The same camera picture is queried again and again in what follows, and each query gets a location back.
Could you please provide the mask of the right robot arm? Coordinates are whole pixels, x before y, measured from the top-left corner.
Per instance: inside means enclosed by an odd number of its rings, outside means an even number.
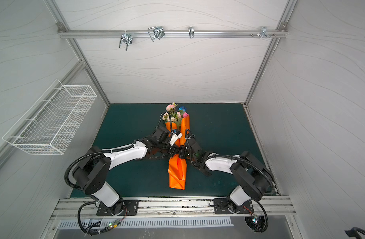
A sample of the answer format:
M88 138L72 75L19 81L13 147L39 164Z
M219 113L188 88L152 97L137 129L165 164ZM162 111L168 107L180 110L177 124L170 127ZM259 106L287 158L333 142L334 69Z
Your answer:
M244 204L254 200L260 201L269 189L274 189L271 171L252 153L245 151L238 155L222 155L205 151L191 135L184 143L185 156L198 171L210 176L212 171L233 175L238 185L226 197L221 208L237 214Z

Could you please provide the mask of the black printed ribbon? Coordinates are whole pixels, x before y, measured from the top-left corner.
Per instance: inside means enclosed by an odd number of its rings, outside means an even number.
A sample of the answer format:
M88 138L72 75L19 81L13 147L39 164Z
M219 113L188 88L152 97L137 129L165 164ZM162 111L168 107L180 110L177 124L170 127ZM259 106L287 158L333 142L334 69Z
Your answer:
M170 159L174 156L180 156L186 159L189 154L186 147L172 146L170 148L152 148L149 149L144 157L136 158L135 160L155 160L155 159Z

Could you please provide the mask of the metal hook clamp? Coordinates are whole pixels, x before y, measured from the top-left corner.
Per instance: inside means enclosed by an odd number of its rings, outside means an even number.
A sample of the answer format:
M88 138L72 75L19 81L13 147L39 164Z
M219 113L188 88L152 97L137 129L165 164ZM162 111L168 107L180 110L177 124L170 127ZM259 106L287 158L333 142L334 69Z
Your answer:
M150 27L150 28L148 28L147 32L148 32L152 42L154 42L155 39L160 40L165 36L165 32L164 32L164 29L162 26Z
M133 37L127 32L125 32L121 35L118 47L120 48L121 46L125 46L125 50L127 51L132 42L133 42Z

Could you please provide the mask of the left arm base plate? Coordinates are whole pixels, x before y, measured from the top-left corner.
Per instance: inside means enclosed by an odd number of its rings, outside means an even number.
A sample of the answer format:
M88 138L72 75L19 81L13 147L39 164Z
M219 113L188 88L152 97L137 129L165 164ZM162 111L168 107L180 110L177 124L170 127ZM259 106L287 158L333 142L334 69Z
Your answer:
M138 210L139 200L123 200L120 199L112 207L106 206L100 202L98 206L97 216L136 216Z

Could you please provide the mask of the aluminium crossbar rail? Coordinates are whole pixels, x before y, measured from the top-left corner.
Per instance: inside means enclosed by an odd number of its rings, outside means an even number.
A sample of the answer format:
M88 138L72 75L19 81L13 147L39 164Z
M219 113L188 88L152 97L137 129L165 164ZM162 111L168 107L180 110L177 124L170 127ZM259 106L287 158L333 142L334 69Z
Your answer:
M275 38L282 38L288 35L288 31L274 31L277 35ZM149 39L147 30L68 30L58 32L63 39L88 39L88 38L121 38L123 33L127 32L133 39ZM164 30L165 39L189 39L188 29L184 30ZM258 30L197 30L194 29L194 38L252 38L251 33L258 33Z

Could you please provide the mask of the green table mat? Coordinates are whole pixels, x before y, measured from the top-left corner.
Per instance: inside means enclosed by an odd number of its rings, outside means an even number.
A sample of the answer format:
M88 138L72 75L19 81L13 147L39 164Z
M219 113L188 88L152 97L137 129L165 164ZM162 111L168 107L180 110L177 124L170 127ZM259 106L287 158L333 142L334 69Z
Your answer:
M190 129L206 151L237 155L244 151L262 160L243 105L186 104ZM112 104L103 120L94 146L123 146L150 135L166 104ZM187 167L184 190L169 187L168 160L134 160L112 169L107 181L123 197L227 196L237 185L228 173L205 176Z

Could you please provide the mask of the metal bracket clamp right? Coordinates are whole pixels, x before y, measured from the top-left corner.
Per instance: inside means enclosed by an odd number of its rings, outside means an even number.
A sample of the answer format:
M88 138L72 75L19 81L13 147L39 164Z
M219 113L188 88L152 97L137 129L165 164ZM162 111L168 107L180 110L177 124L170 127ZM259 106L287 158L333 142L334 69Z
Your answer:
M261 28L260 32L254 34L250 34L251 37L258 37L258 38L274 38L277 35L274 31L269 31L265 26Z

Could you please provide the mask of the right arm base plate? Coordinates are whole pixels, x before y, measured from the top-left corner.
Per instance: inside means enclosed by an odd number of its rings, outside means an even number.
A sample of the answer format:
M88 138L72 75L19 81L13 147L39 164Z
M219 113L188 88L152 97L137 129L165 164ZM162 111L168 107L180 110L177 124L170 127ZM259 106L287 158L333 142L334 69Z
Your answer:
M222 214L254 214L254 208L251 200L246 201L242 206L238 206L230 199L214 198L209 202L209 206L214 208L216 215Z

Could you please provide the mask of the light pink fake rose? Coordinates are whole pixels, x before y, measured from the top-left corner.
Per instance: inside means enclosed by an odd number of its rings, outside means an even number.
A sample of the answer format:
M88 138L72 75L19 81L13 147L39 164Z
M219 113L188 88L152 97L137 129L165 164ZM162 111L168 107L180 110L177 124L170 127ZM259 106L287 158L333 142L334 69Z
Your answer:
M166 106L166 111L168 111L171 114L174 114L176 112L176 107L178 105L176 103L172 103Z

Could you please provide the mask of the metal hook clamp left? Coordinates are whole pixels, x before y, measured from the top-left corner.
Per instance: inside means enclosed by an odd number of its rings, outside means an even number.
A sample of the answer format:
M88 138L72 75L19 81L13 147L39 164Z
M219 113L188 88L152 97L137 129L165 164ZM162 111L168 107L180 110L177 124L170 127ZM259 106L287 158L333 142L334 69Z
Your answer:
M133 42L133 37L127 32L125 32L121 35L118 47L120 48L121 46L125 46L125 50L127 51L132 42Z

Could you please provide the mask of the metal hook clamp middle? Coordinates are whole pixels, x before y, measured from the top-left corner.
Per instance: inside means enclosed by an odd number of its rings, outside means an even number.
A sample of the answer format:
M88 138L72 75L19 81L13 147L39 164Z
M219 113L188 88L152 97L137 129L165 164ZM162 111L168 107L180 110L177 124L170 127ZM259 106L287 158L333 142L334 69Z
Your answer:
M165 32L164 32L164 29L162 26L150 27L150 28L148 28L147 32L148 32L152 42L154 42L155 39L160 40L165 36Z

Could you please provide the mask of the orange wrapping paper sheet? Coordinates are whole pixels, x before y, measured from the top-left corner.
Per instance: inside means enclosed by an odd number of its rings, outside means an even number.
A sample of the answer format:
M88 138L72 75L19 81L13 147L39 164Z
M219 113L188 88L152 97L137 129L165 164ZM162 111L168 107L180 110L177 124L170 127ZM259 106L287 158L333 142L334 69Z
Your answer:
M180 115L179 120L180 123L176 123L175 121L170 123L166 122L165 125L168 127L169 131L173 131L177 133L177 131L182 133L182 137L180 139L180 146L183 145L186 141L185 131L190 129L189 116L183 118L183 115ZM170 188L185 190L185 182L186 182L186 171L187 164L185 159L181 159L179 156L171 157L169 160L169 169L168 173L170 175L169 184Z

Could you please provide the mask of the aluminium front rail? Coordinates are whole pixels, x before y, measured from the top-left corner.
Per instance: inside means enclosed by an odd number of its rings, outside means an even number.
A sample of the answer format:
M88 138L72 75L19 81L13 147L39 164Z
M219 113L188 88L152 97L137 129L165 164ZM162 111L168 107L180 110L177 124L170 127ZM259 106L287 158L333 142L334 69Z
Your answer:
M136 216L128 218L156 217L212 217L217 216L209 202L214 197L127 197L125 200L139 200ZM76 219L79 207L89 198L60 199L51 215L53 220ZM297 214L288 196L265 196L259 203L252 202L254 214L262 216L295 216Z

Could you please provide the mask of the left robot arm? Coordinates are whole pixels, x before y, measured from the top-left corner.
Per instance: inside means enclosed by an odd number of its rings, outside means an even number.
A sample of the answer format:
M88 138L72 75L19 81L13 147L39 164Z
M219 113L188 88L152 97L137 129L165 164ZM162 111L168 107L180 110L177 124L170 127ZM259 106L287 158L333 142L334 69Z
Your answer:
M107 183L109 171L132 160L146 159L158 152L172 155L177 152L176 141L182 136L178 129L168 130L160 126L151 135L125 146L103 150L92 147L68 166L64 180L71 188L101 202L109 214L119 215L125 207L124 200Z

